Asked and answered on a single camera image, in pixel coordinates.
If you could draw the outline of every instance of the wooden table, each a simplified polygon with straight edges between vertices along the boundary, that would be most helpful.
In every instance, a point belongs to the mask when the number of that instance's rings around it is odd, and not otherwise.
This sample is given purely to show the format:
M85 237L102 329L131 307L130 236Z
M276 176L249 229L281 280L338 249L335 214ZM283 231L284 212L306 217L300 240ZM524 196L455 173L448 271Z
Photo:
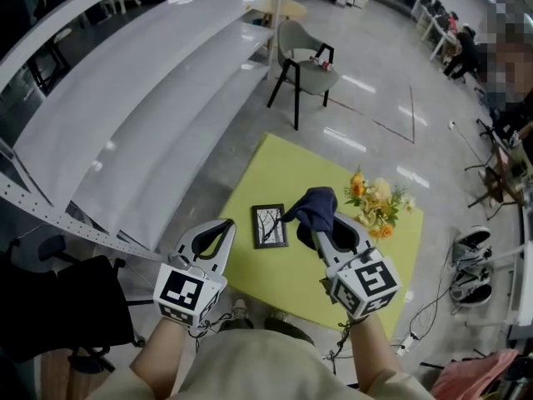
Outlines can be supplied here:
M256 7L256 10L263 12L262 25L264 27L270 27L272 24L272 16L276 11L276 0L268 0L264 2L261 6ZM302 18L306 16L307 8L294 0L281 0L280 16L285 19L290 18Z
M315 251L297 239L298 222L286 225L288 247L254 249L251 207L283 203L287 211L308 188L328 186L335 191L339 212L355 216L356 208L346 204L344 198L344 188L352 175L297 145L266 135L221 213L221 218L231 218L237 224L224 272L229 285L274 308L339 330L337 324L346 321L346 311L339 304L331 304L320 284L326 266ZM403 284L391 304L378 312L388 337L392 336L411 283L423 220L420 209L400 211L398 215L394 235L376 244L391 257Z

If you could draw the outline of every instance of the beige shirt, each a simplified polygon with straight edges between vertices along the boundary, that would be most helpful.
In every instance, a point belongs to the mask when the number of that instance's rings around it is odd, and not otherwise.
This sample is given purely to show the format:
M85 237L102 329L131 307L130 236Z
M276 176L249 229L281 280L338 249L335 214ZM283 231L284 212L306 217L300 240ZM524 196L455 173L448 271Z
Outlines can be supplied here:
M412 376L383 372L368 394L344 385L308 342L267 330L207 337L172 400L431 400ZM118 369L90 400L154 400L130 369Z

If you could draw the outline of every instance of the sleeve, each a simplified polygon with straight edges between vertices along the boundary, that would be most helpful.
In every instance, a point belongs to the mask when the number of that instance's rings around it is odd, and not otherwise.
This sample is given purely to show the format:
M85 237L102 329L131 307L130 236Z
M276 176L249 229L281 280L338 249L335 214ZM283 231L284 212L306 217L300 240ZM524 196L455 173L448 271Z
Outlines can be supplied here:
M129 367L117 369L87 400L155 400L142 379Z
M384 370L366 393L375 400L434 400L411 375Z

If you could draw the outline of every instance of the flower bouquet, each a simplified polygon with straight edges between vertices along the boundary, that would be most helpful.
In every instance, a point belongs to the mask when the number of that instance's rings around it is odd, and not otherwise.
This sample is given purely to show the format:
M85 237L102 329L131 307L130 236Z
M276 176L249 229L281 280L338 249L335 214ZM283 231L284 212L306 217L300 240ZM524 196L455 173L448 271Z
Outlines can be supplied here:
M374 238L388 238L394 233L398 212L405 208L409 212L415 207L415 199L402 187L395 186L391 191L389 183L379 177L367 182L361 170L350 180L350 187L345 190L351 203L361 209L354 217Z

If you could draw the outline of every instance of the sneaker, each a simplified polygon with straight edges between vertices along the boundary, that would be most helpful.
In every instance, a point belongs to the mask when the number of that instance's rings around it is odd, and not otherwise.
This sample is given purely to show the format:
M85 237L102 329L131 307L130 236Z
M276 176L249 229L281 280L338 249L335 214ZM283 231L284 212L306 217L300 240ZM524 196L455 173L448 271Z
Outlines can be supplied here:
M247 303L244 302L244 299L237 299L233 304L232 308L233 318L248 318L248 308Z
M287 318L289 317L289 314L281 310L274 309L270 317L275 318L276 320L281 320L282 322L286 322Z

